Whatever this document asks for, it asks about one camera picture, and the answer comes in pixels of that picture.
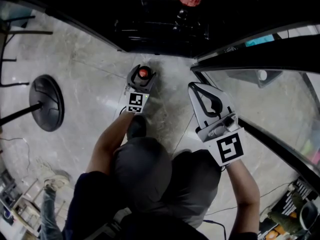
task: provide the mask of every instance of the metal pole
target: metal pole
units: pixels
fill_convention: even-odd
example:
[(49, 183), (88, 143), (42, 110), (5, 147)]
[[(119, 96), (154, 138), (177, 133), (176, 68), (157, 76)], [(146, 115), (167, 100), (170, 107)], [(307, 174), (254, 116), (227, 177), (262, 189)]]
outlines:
[(17, 118), (19, 118), (19, 117), (21, 117), (21, 116), (23, 116), (25, 114), (28, 114), (28, 113), (30, 113), (32, 111), (39, 110), (41, 108), (42, 108), (42, 103), (37, 103), (35, 105), (32, 105), (32, 106), (27, 107), (25, 109), (22, 109), (22, 110), (20, 110), (18, 112), (15, 112), (15, 113), (13, 113), (11, 115), (8, 115), (8, 116), (6, 116), (4, 118), (1, 118), (0, 119), (0, 126), (3, 126), (4, 124), (6, 124), (6, 123), (8, 123), (8, 122), (10, 122), (10, 121), (12, 121), (14, 119), (17, 119)]

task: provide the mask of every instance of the concrete floor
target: concrete floor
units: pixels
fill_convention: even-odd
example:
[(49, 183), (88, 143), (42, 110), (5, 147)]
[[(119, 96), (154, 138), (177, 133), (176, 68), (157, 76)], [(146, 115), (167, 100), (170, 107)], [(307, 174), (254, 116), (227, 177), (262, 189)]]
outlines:
[[(17, 58), (17, 62), (3, 63), (2, 82), (32, 82), (41, 74), (53, 76), (64, 97), (64, 122), (57, 131), (45, 132), (36, 125), (32, 115), (27, 114), (4, 125), (2, 138), (20, 137), (28, 142), (30, 166), (27, 170), (28, 148), (23, 140), (2, 141), (2, 158), (21, 189), (26, 189), (36, 178), (39, 184), (35, 188), (41, 188), (43, 178), (52, 173), (48, 168), (63, 170), (70, 175), (70, 187), (58, 192), (56, 199), (56, 207), (63, 200), (66, 201), (58, 217), (58, 224), (62, 228), (75, 182), (86, 170), (99, 135), (118, 116), (125, 104), (123, 92), (127, 73), (138, 64), (148, 65), (157, 71), (158, 79), (146, 110), (148, 135), (157, 138), (171, 155), (183, 149), (196, 151), (203, 147), (195, 134), (197, 121), (187, 92), (188, 83), (197, 79), (190, 71), (191, 59), (118, 52), (66, 23), (40, 12), (34, 11), (33, 14), (36, 18), (29, 21), (27, 29), (53, 31), (53, 35), (15, 36), (5, 51), (5, 58)], [(234, 97), (234, 92), (240, 88), (235, 88), (230, 78), (218, 75), (212, 77), (235, 98), (235, 107), (244, 116), (249, 115), (253, 108), (250, 103), (254, 103), (257, 108), (261, 106), (263, 112), (264, 106), (269, 107), (268, 113), (278, 109), (274, 112), (276, 115), (285, 109), (275, 108), (278, 94), (272, 91), (274, 85), (269, 86), (267, 95), (270, 97), (260, 100), (254, 92), (246, 90), (253, 88), (256, 91), (253, 84), (241, 81), (238, 85), (246, 93), (241, 96), (243, 106), (240, 106), (237, 97)], [(282, 81), (279, 78), (278, 85), (283, 85)], [(294, 96), (291, 102), (302, 98)], [(28, 105), (28, 86), (0, 89), (2, 117)], [(259, 115), (256, 115), (255, 120), (259, 120)], [(272, 120), (261, 120), (267, 130), (268, 125), (274, 123)], [(248, 154), (243, 161), (257, 181), (262, 195), (297, 177), (295, 171), (252, 136), (247, 134), (246, 139)], [(261, 211), (276, 201), (285, 190), (284, 186), (263, 197)], [(234, 206), (236, 201), (229, 177), (223, 172), (218, 194), (208, 214)], [(229, 235), (236, 211), (226, 210), (205, 218), (223, 223)], [(209, 239), (223, 239), (223, 229), (218, 225), (203, 223), (199, 230)]]

